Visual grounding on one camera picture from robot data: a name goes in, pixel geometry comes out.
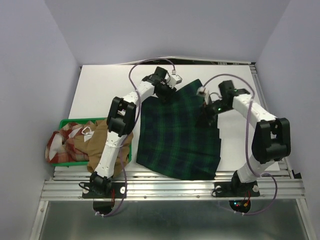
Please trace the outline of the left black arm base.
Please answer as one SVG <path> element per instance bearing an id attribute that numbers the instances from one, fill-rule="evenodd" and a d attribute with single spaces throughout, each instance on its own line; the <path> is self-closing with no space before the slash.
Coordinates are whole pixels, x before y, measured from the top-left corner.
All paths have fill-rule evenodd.
<path id="1" fill-rule="evenodd" d="M 90 182 L 80 182 L 83 199 L 122 199 L 127 197 L 124 182 L 111 182 L 105 189 L 99 188 Z"/>

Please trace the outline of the dark green plaid skirt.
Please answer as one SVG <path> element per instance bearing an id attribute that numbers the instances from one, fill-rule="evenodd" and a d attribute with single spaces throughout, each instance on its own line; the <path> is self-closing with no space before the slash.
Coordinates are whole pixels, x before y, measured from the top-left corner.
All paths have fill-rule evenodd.
<path id="1" fill-rule="evenodd" d="M 213 180 L 221 160 L 217 124 L 197 127 L 203 98 L 196 79 L 183 86 L 167 102 L 156 97 L 143 101 L 136 163 L 180 180 Z"/>

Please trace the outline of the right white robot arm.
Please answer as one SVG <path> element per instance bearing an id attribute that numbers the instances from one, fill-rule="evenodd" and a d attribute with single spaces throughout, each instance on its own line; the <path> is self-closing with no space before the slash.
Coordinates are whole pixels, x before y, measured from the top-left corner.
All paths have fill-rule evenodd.
<path id="1" fill-rule="evenodd" d="M 235 110 L 246 119 L 246 127 L 254 128 L 251 153 L 246 153 L 244 165 L 236 170 L 227 185 L 218 189 L 220 196 L 241 196 L 251 191 L 256 180 L 273 165 L 291 153 L 290 122 L 287 118 L 279 118 L 265 110 L 255 102 L 254 95 L 245 88 L 235 88 L 232 80 L 225 80 L 218 86 L 220 98 L 211 100 L 210 92 L 204 87 L 197 90 L 203 96 L 201 120 L 204 126 L 211 127 L 218 120 L 218 115 Z"/>

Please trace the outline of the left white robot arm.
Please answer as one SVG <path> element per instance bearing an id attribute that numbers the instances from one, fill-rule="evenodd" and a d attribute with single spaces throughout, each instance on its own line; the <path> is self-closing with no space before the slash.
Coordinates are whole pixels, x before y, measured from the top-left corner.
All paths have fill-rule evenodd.
<path id="1" fill-rule="evenodd" d="M 156 67 L 154 73 L 145 76 L 134 91 L 124 97 L 114 97 L 107 116 L 107 138 L 97 167 L 89 179 L 89 189 L 100 197 L 111 193 L 111 178 L 125 139 L 132 133 L 141 113 L 144 100 L 155 95 L 166 103 L 176 92 L 176 85 L 182 82 L 174 67 L 168 72 Z"/>

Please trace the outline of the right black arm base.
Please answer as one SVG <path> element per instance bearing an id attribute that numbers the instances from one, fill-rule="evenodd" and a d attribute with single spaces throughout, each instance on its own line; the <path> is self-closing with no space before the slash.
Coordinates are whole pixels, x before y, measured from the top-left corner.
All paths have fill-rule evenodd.
<path id="1" fill-rule="evenodd" d="M 211 195 L 215 198 L 259 197 L 260 191 L 256 181 L 239 184 L 231 181 L 218 181 L 214 184 Z"/>

